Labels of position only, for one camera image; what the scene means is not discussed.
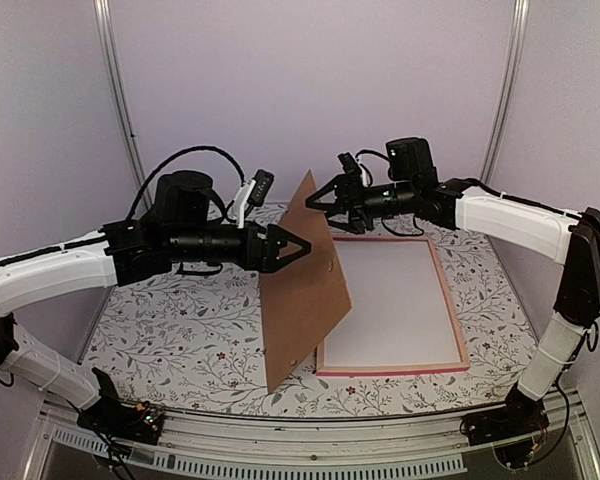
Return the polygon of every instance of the brown cardboard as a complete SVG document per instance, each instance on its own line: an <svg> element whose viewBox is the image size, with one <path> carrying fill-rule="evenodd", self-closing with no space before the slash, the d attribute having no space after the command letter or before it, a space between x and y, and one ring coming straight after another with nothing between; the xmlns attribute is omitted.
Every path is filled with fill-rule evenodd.
<svg viewBox="0 0 600 480"><path fill-rule="evenodd" d="M273 392L351 310L344 272L323 213L305 207L309 171L280 226L311 242L311 253L260 276L267 388Z"/></svg>

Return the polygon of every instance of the white canvas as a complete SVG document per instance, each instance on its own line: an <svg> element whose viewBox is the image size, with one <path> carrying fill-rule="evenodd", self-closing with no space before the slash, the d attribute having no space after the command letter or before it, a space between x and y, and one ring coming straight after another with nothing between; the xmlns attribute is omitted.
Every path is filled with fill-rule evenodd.
<svg viewBox="0 0 600 480"><path fill-rule="evenodd" d="M462 361L427 241L337 241L352 311L324 342L326 367Z"/></svg>

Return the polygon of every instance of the white wall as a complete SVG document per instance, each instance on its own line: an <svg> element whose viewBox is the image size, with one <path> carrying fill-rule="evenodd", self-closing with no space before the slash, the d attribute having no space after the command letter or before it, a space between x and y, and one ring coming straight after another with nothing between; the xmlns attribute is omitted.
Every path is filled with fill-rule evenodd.
<svg viewBox="0 0 600 480"><path fill-rule="evenodd" d="M478 175L498 101L514 2L117 0L111 4L147 171L180 148L227 149L247 175L277 175L288 200L337 154L424 136L441 177ZM370 159L376 178L386 168ZM212 154L224 198L231 167Z"/></svg>
<svg viewBox="0 0 600 480"><path fill-rule="evenodd" d="M493 186L559 207L600 209L600 1L531 2L527 39ZM561 269L498 244L544 331ZM600 446L600 346L571 373Z"/></svg>
<svg viewBox="0 0 600 480"><path fill-rule="evenodd" d="M135 188L93 2L0 0L0 255L74 238L126 212ZM102 290L16 312L75 358ZM0 480L16 478L42 396L0 387Z"/></svg>

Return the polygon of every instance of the small leaf pattern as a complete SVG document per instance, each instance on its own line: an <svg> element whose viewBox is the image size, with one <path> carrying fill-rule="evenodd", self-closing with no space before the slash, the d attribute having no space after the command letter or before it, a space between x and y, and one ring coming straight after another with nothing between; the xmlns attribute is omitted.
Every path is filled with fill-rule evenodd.
<svg viewBox="0 0 600 480"><path fill-rule="evenodd" d="M285 208L268 205L252 218L277 222ZM388 224L408 232L411 218ZM455 302L467 372L325 379L316 376L310 356L268 393L258 275L234 265L209 278L174 269L116 288L84 363L108 372L126 399L232 414L411 415L501 401L535 351L528 320L483 235L420 225L435 242ZM374 234L386 233L378 227Z"/></svg>

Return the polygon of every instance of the cardboard sheet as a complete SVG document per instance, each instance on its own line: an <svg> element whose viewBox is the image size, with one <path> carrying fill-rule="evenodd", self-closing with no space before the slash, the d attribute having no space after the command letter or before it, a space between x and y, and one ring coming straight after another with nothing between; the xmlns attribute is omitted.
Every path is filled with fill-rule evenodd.
<svg viewBox="0 0 600 480"><path fill-rule="evenodd" d="M465 342L430 239L340 237L353 310L318 347L318 375L463 371Z"/></svg>
<svg viewBox="0 0 600 480"><path fill-rule="evenodd" d="M309 255L260 276L267 388L273 392L351 310L351 299L324 214L305 207L311 172L279 225L311 242Z"/></svg>

